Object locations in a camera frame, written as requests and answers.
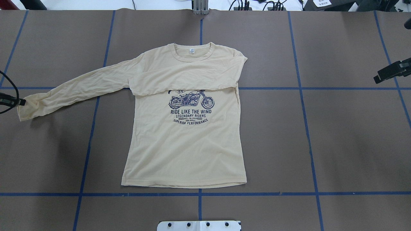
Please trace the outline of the cream long-sleeve graphic shirt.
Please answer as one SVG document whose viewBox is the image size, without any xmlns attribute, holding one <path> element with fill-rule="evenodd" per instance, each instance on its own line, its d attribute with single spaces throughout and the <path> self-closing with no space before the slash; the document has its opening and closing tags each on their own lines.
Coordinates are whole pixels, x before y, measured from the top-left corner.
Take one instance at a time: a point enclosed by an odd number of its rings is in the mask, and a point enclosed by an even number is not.
<svg viewBox="0 0 411 231">
<path fill-rule="evenodd" d="M 20 121 L 129 88 L 135 115 L 122 186 L 220 188 L 247 182 L 240 140 L 240 51 L 168 44 L 25 97 Z"/>
</svg>

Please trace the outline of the aluminium frame post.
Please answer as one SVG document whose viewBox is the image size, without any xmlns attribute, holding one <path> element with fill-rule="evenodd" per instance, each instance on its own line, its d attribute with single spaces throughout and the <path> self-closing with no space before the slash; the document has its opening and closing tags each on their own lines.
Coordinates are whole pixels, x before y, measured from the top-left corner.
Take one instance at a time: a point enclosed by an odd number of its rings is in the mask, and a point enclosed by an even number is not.
<svg viewBox="0 0 411 231">
<path fill-rule="evenodd" d="M 191 9 L 195 15 L 209 14 L 208 0 L 191 0 Z"/>
</svg>

